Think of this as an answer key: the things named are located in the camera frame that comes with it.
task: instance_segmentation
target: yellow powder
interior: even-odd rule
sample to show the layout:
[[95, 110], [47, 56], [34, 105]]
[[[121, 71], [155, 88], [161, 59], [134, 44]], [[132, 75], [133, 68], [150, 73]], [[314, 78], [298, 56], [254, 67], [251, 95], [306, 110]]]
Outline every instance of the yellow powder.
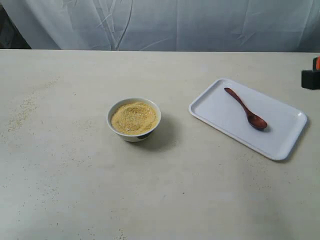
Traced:
[[139, 135], [148, 132], [158, 123], [155, 109], [138, 101], [119, 107], [111, 118], [112, 126], [120, 133]]

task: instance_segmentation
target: orange object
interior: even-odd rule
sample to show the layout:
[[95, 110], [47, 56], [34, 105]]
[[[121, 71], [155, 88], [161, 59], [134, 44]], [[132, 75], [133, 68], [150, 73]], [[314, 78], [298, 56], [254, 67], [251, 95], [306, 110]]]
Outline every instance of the orange object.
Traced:
[[318, 71], [320, 71], [320, 57], [318, 57], [318, 58], [316, 59], [315, 69], [317, 69]]

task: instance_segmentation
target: spoon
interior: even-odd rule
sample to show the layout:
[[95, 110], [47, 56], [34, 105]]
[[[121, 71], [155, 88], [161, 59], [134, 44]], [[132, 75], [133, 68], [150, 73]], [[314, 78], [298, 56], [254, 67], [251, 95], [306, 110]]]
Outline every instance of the spoon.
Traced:
[[224, 90], [230, 94], [235, 100], [240, 103], [240, 105], [243, 107], [243, 110], [246, 113], [246, 118], [248, 119], [249, 124], [258, 130], [263, 130], [267, 127], [267, 123], [265, 120], [263, 120], [261, 117], [255, 115], [252, 111], [250, 111], [246, 105], [242, 102], [240, 97], [229, 87], [225, 87]]

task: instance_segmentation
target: bowl rim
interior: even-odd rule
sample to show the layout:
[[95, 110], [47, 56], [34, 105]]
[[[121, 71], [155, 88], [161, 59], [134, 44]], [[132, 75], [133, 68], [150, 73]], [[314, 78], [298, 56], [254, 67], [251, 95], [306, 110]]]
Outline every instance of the bowl rim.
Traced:
[[[146, 131], [146, 132], [143, 132], [143, 133], [137, 134], [137, 135], [128, 135], [128, 134], [124, 134], [124, 133], [121, 133], [121, 132], [117, 131], [117, 130], [112, 126], [111, 121], [109, 121], [108, 116], [109, 116], [109, 114], [110, 114], [111, 109], [113, 109], [115, 105], [117, 105], [117, 104], [119, 104], [119, 103], [121, 103], [121, 102], [124, 102], [124, 101], [128, 101], [128, 100], [137, 100], [137, 102], [138, 102], [139, 100], [143, 100], [143, 101], [146, 101], [146, 102], [151, 103], [151, 104], [152, 104], [152, 107], [155, 107], [156, 110], [159, 112], [159, 116], [157, 115], [157, 123], [156, 123], [156, 125], [155, 125], [153, 128], [151, 128], [149, 131]], [[140, 97], [140, 96], [139, 96], [139, 97], [128, 97], [128, 98], [124, 98], [124, 99], [122, 99], [122, 100], [120, 100], [120, 101], [117, 101], [115, 104], [113, 104], [113, 105], [109, 108], [109, 110], [108, 110], [107, 113], [106, 113], [106, 123], [108, 124], [109, 128], [110, 128], [113, 132], [115, 132], [116, 134], [118, 134], [118, 135], [120, 135], [120, 136], [124, 136], [124, 137], [141, 137], [141, 136], [144, 136], [144, 135], [146, 135], [146, 134], [149, 134], [149, 133], [151, 133], [153, 130], [155, 130], [156, 127], [158, 127], [160, 121], [161, 121], [161, 111], [160, 111], [160, 108], [158, 107], [158, 105], [155, 104], [153, 101], [151, 101], [151, 100], [149, 100], [149, 99], [147, 99], [147, 98], [144, 98], [144, 97]]]

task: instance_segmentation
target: white cloth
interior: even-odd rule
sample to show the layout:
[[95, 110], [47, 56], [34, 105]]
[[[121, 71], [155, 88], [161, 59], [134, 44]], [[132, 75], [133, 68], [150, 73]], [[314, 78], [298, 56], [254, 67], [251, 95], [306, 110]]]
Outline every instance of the white cloth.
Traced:
[[2, 0], [33, 49], [320, 52], [320, 0]]

